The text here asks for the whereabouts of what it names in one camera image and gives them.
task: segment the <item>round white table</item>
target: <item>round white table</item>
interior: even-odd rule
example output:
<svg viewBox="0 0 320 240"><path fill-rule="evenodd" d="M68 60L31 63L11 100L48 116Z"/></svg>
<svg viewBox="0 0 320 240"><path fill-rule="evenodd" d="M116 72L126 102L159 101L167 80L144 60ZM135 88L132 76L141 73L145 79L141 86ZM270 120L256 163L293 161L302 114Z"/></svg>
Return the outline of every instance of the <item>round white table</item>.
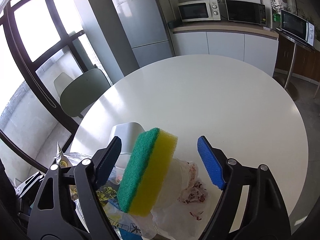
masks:
<svg viewBox="0 0 320 240"><path fill-rule="evenodd" d="M126 122L179 137L174 156L199 166L199 177L213 194L211 213L221 191L211 183L197 152L201 135L244 166L268 165L288 214L297 203L308 166L306 130L288 93L252 65L222 56L188 55L145 66L91 107L71 152L93 155L107 146L111 128ZM244 187L232 229L241 223L247 192Z"/></svg>

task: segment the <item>green plant pot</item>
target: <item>green plant pot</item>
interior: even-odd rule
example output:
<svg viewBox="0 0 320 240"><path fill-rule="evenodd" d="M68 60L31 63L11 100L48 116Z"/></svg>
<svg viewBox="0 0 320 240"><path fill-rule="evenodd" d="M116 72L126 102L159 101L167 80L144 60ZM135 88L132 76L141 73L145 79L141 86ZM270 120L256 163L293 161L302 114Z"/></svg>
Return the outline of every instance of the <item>green plant pot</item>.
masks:
<svg viewBox="0 0 320 240"><path fill-rule="evenodd" d="M274 22L281 22L281 15L278 13L273 14L273 21Z"/></svg>

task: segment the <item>green and yellow sponge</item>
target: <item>green and yellow sponge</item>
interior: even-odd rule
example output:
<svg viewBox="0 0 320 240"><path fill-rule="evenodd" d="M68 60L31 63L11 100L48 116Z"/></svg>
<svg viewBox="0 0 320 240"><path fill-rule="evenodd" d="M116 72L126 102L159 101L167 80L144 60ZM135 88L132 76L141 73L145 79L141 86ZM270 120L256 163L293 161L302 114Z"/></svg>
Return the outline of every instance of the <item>green and yellow sponge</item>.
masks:
<svg viewBox="0 0 320 240"><path fill-rule="evenodd" d="M145 217L156 203L178 138L159 128L141 133L117 193L120 208Z"/></svg>

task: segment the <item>refrigerator door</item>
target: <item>refrigerator door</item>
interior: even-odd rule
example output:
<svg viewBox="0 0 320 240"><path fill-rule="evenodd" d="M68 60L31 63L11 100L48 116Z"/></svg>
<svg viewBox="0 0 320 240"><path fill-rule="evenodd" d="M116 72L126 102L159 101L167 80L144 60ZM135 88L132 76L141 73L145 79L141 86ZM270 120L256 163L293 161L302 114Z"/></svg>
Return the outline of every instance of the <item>refrigerator door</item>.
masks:
<svg viewBox="0 0 320 240"><path fill-rule="evenodd" d="M139 67L172 57L169 41L133 48Z"/></svg>
<svg viewBox="0 0 320 240"><path fill-rule="evenodd" d="M112 0L132 48L167 41L156 0Z"/></svg>

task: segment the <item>white cabinet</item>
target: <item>white cabinet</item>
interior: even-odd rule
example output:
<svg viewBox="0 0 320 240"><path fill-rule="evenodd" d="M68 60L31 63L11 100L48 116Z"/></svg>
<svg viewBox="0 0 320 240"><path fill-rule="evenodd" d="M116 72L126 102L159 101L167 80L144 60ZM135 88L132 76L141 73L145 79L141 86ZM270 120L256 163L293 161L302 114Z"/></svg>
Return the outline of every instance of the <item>white cabinet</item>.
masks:
<svg viewBox="0 0 320 240"><path fill-rule="evenodd" d="M244 60L244 34L207 32L210 55Z"/></svg>
<svg viewBox="0 0 320 240"><path fill-rule="evenodd" d="M275 70L278 41L255 35L244 35L244 62L272 77Z"/></svg>
<svg viewBox="0 0 320 240"><path fill-rule="evenodd" d="M209 54L206 32L175 33L172 41L176 56Z"/></svg>

